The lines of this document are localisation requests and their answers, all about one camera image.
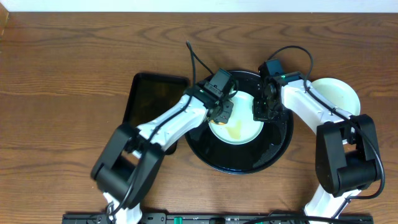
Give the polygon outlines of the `green and yellow sponge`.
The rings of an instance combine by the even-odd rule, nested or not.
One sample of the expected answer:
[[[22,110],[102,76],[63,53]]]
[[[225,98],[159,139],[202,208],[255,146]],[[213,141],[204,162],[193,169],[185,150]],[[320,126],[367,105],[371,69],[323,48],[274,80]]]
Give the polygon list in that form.
[[[216,125],[225,125],[228,122],[228,120],[227,119],[211,118],[211,119],[209,119],[209,122],[216,124]]]

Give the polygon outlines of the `mint plate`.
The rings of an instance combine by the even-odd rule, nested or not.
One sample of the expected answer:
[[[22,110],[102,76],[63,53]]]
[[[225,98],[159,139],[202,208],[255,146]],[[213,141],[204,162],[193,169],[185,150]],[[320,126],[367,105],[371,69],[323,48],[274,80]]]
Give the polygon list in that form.
[[[335,78],[321,78],[312,82],[312,87],[337,107],[355,116],[360,114],[359,97],[347,83]]]
[[[213,134],[228,144],[246,144],[254,140],[262,131],[264,123],[253,118],[254,97],[238,91],[230,101],[233,103],[231,116],[226,124],[209,123]]]

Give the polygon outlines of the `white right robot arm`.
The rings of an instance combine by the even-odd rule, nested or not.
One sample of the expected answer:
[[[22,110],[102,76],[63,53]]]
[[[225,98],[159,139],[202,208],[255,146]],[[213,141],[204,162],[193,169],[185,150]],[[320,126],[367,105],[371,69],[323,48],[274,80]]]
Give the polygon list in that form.
[[[300,72],[261,73],[254,119],[298,115],[316,135],[315,172],[320,185],[304,207],[309,223],[336,223],[352,200],[378,197],[385,186],[374,121],[355,116],[322,96]]]

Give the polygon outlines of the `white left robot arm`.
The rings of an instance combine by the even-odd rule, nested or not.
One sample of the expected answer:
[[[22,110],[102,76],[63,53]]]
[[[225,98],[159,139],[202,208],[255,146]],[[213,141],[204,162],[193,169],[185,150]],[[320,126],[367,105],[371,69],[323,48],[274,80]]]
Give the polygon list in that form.
[[[194,87],[188,89],[171,109],[137,127],[119,125],[91,170],[107,200],[108,223],[138,223],[140,202],[146,196],[164,160],[167,149],[190,130],[223,111],[233,109],[228,90],[220,95]]]

